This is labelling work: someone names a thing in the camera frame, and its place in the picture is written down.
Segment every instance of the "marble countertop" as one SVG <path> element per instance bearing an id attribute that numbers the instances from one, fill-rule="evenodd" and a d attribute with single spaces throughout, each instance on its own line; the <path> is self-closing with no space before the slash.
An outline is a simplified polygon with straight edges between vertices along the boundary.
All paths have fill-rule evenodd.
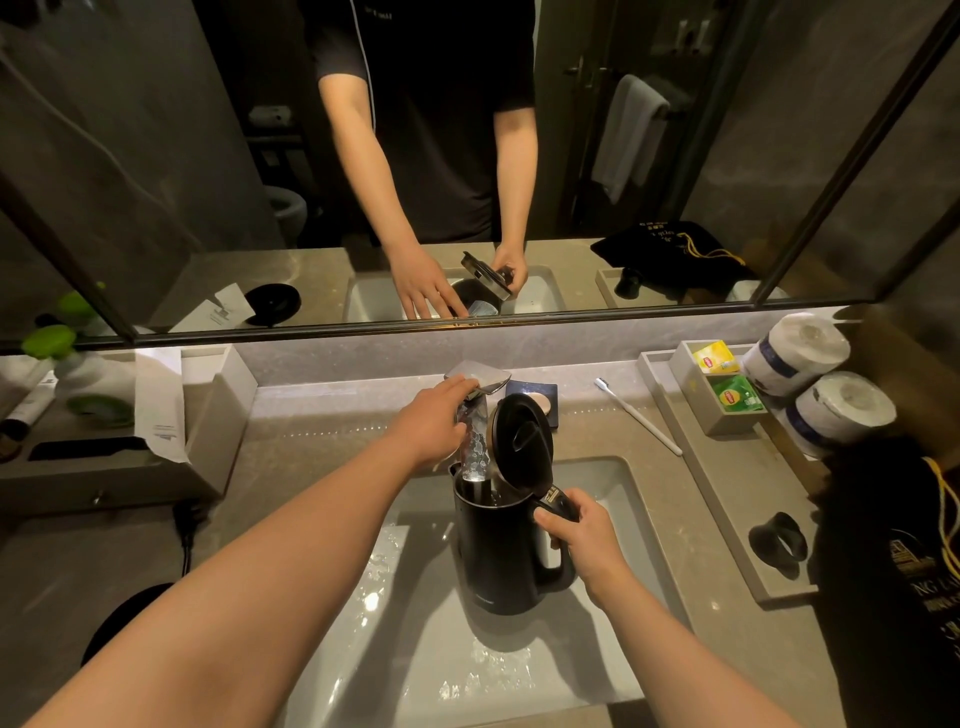
<path id="1" fill-rule="evenodd" d="M 629 465 L 693 630 L 802 725 L 844 726 L 837 678 L 812 607 L 764 610 L 753 600 L 682 458 L 592 384 L 666 430 L 634 362 L 520 369 L 560 385 L 556 460 L 616 456 Z M 257 393 L 227 496 L 200 532 L 195 563 L 215 553 L 364 447 L 437 376 L 266 387 Z M 19 725 L 80 663 L 98 624 L 123 599 L 177 578 L 168 508 L 22 524 L 0 548 L 0 728 Z M 646 725 L 642 705 L 534 716 L 519 728 Z"/>
<path id="2" fill-rule="evenodd" d="M 531 240 L 527 263 L 551 270 L 567 310 L 606 309 L 597 285 L 598 270 L 610 265 L 590 249 L 597 238 Z M 424 245 L 440 266 L 462 271 L 464 251 L 488 263 L 493 243 L 439 243 Z M 340 324 L 350 282 L 358 273 L 390 270 L 382 251 L 365 245 L 303 250 L 234 251 L 194 256 L 150 322 L 145 326 L 171 326 L 205 298 L 231 283 L 249 291 L 262 283 L 288 283 L 300 291 L 302 305 L 282 326 Z M 646 305 L 663 305 L 659 294 Z"/>

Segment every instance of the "white toothbrush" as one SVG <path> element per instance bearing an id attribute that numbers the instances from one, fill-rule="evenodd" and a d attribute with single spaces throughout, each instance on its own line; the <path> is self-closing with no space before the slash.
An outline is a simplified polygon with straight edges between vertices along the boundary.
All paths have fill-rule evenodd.
<path id="1" fill-rule="evenodd" d="M 660 440 L 664 445 L 670 448 L 673 454 L 675 455 L 684 454 L 684 451 L 678 448 L 677 444 L 673 440 L 671 440 L 669 437 L 667 437 L 662 432 L 660 432 L 652 422 L 650 422 L 647 418 L 645 418 L 643 415 L 639 413 L 636 407 L 633 407 L 630 404 L 627 404 L 627 402 L 625 402 L 617 394 L 615 394 L 614 391 L 610 388 L 610 385 L 607 384 L 607 382 L 605 382 L 603 379 L 598 377 L 593 381 L 593 383 L 596 384 L 600 389 L 602 389 L 608 395 L 613 397 L 615 400 L 617 400 L 620 403 L 620 406 L 623 407 L 625 410 L 627 410 L 627 412 L 630 414 L 631 417 L 633 417 L 637 422 L 639 422 L 641 425 L 643 425 L 648 430 L 650 430 L 650 433 L 654 437 L 656 437 L 658 440 Z"/>

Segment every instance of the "white piping on shirt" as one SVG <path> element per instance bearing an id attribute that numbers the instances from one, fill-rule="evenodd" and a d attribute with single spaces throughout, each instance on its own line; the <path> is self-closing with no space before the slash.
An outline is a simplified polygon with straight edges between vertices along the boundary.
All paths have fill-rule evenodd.
<path id="1" fill-rule="evenodd" d="M 353 27 L 357 31 L 357 42 L 360 43 L 360 55 L 363 56 L 363 65 L 367 69 L 367 93 L 370 95 L 370 120 L 376 132 L 376 106 L 373 104 L 373 81 L 370 77 L 370 64 L 367 63 L 367 51 L 363 47 L 363 37 L 360 35 L 360 21 L 357 19 L 357 9 L 350 0 L 350 9 L 353 11 Z"/>

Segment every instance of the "shirt sleeve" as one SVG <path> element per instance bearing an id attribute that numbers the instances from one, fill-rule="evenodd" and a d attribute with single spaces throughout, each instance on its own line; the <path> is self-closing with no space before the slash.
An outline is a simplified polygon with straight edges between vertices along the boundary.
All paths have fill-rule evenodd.
<path id="1" fill-rule="evenodd" d="M 366 81 L 367 67 L 357 40 L 350 4 L 346 1 L 299 0 L 299 5 L 317 79 L 332 73 L 346 73 Z"/>
<path id="2" fill-rule="evenodd" d="M 534 0 L 498 0 L 492 79 L 493 110 L 513 111 L 534 105 Z"/>

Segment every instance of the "kettle handle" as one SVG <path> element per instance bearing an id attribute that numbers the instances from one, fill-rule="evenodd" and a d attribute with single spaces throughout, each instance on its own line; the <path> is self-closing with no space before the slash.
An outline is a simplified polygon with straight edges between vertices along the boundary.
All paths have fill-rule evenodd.
<path id="1" fill-rule="evenodd" d="M 578 522 L 580 513 L 573 502 L 564 495 L 564 492 L 555 485 L 550 486 L 550 490 L 542 498 L 533 501 L 534 508 L 543 507 L 551 513 L 555 513 L 568 521 Z M 537 576 L 537 591 L 541 594 L 550 592 L 562 592 L 577 578 L 577 570 L 573 566 L 573 558 L 570 556 L 570 550 L 566 542 L 560 541 L 560 565 L 553 569 L 548 569 L 540 563 L 537 554 L 533 554 L 534 571 Z"/>

